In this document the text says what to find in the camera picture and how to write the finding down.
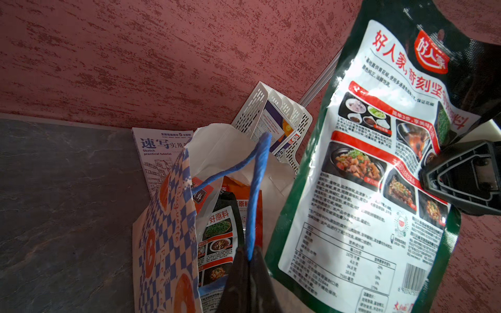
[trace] white plastic file organizer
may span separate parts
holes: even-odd
[[[252,138],[267,100],[280,108],[300,134],[300,138],[279,157],[282,163],[289,163],[297,173],[299,163],[296,160],[296,152],[313,121],[311,114],[304,107],[270,86],[259,82],[231,124]]]

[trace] seasoning packet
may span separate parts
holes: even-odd
[[[500,46],[432,1],[365,0],[266,262],[316,312],[428,312],[461,216],[419,171],[501,111]]]
[[[251,187],[239,182],[236,179],[225,176],[223,178],[221,190],[229,191],[236,197],[240,217],[242,218],[242,225],[245,228],[247,223],[247,206],[251,194]],[[258,207],[256,212],[256,245],[263,247],[263,195],[259,191]]]
[[[198,243],[198,293],[204,313],[216,311],[238,246],[243,246],[243,228],[237,199],[221,190]]]

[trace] orange packet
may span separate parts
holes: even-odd
[[[221,190],[232,192],[235,195],[238,210],[242,218],[242,225],[245,227],[247,223],[247,206],[251,194],[251,187],[238,180],[225,176],[222,181]],[[263,247],[263,196],[261,191],[259,191],[258,209],[256,213],[256,245],[261,248]]]
[[[191,182],[192,182],[192,187],[199,186],[202,183],[202,181],[198,177],[193,177],[191,179]],[[195,202],[196,214],[200,213],[203,204],[207,200],[207,196],[210,195],[213,190],[214,188],[208,185],[205,186],[201,191],[193,195],[193,202]]]

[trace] food photo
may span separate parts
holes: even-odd
[[[217,222],[216,224],[212,224],[208,226],[203,232],[202,240],[206,240],[208,238],[222,235],[228,233],[232,230],[231,220],[229,218],[222,220],[221,222]]]
[[[391,136],[390,116],[350,93],[345,94],[339,107],[339,115],[380,134]]]
[[[444,229],[447,219],[447,206],[424,192],[418,191],[418,194],[419,217],[440,229]]]
[[[351,147],[331,142],[322,171],[343,177],[354,183],[378,191],[386,163]]]
[[[198,247],[198,254],[197,254],[198,258],[202,258],[205,256],[205,249],[206,249],[205,245]]]
[[[232,240],[233,238],[223,238],[209,243],[208,254],[231,249],[233,247]]]
[[[416,214],[416,194],[414,187],[409,184],[394,168],[384,184],[383,196],[407,211]]]
[[[203,281],[202,285],[208,285],[211,282],[216,281],[217,279],[226,276],[229,274],[229,269],[231,268],[231,262],[219,264],[210,268],[207,268],[203,271]]]
[[[414,152],[418,162],[421,161],[423,152],[426,151],[430,143],[430,134],[428,131],[423,127],[400,120],[396,121],[396,125],[397,140]]]

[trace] metal rod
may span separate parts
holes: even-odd
[[[339,56],[341,55],[341,50],[336,54],[336,56],[332,59],[332,61],[327,65],[324,71],[318,76],[317,80],[310,86],[310,88],[303,95],[301,100],[299,100],[299,104],[304,108],[310,104],[313,98],[322,90],[322,88],[329,82],[332,75],[334,74],[334,70],[339,61]]]

